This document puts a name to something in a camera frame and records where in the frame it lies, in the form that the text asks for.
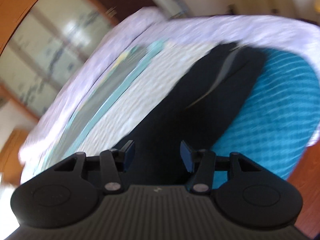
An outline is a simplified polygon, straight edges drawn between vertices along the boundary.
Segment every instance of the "black pants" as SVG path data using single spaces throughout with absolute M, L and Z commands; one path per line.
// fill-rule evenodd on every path
M 265 55 L 242 48 L 224 80 L 209 95 L 190 106 L 212 86 L 235 43 L 216 46 L 198 60 L 166 98 L 115 148 L 128 140 L 136 143 L 124 185 L 185 184 L 189 174 L 180 158 L 180 142 L 194 149 L 209 149 L 225 132 L 249 96 L 265 62 Z

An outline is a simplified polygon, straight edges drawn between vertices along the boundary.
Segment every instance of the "white blanket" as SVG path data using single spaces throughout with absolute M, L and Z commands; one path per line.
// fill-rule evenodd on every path
M 169 42 L 90 131 L 77 151 L 99 155 L 128 135 L 216 44 Z
M 286 50 L 305 58 L 320 79 L 320 29 L 315 25 L 275 16 L 216 16 L 166 21 L 155 8 L 141 9 L 105 36 L 30 133 L 19 152 L 20 161 L 26 163 L 21 182 L 33 177 L 41 156 L 59 139 L 74 110 L 120 53 L 128 47 L 159 39 L 169 39 L 177 44 L 240 41 L 255 47 Z M 309 145 L 318 138 L 319 129 Z

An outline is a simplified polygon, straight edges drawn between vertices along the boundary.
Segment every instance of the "ribbed rubber surface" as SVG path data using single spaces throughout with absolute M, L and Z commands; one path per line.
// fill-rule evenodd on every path
M 8 239 L 31 240 L 306 240 L 294 227 L 253 231 L 235 225 L 217 212 L 207 197 L 185 187 L 131 186 L 104 198 L 87 219 L 59 229 L 21 226 Z

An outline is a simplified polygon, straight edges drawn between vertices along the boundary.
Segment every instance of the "wooden floor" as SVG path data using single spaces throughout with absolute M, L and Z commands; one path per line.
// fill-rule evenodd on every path
M 306 150 L 288 181 L 303 198 L 296 227 L 313 239 L 320 233 L 320 142 Z

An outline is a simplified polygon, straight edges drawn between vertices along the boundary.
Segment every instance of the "blue checkered fabric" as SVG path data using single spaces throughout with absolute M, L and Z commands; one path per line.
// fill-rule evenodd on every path
M 263 50 L 268 60 L 240 113 L 212 150 L 229 156 L 240 152 L 287 179 L 320 121 L 316 74 L 301 57 Z M 213 187 L 226 181 L 216 172 Z

